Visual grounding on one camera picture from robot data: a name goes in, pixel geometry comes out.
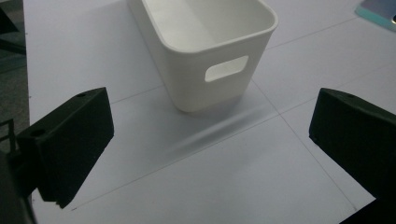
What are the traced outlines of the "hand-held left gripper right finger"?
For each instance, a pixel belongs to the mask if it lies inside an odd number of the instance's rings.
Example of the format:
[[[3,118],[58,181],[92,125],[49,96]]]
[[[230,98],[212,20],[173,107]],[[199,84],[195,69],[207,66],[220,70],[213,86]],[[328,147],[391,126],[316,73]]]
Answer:
[[[309,137],[374,197],[396,200],[396,115],[322,88]]]

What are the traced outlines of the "white plastic storage bin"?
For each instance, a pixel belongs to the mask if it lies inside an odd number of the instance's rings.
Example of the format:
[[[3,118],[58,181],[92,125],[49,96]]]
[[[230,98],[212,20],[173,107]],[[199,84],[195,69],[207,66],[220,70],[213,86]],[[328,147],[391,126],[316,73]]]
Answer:
[[[195,112],[245,92],[278,16],[263,0],[127,0],[168,94]]]

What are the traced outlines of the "teal-edged flat packet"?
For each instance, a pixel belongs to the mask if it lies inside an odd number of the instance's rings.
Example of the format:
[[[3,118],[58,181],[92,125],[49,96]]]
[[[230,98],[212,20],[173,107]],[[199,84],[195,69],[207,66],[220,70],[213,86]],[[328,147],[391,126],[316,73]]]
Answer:
[[[367,21],[396,33],[396,0],[363,0],[355,12]]]

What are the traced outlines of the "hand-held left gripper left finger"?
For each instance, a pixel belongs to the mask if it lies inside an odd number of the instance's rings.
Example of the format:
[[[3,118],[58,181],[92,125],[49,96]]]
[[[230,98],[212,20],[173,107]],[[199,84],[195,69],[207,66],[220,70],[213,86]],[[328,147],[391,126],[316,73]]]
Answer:
[[[84,91],[17,135],[22,195],[69,205],[114,136],[107,91]]]

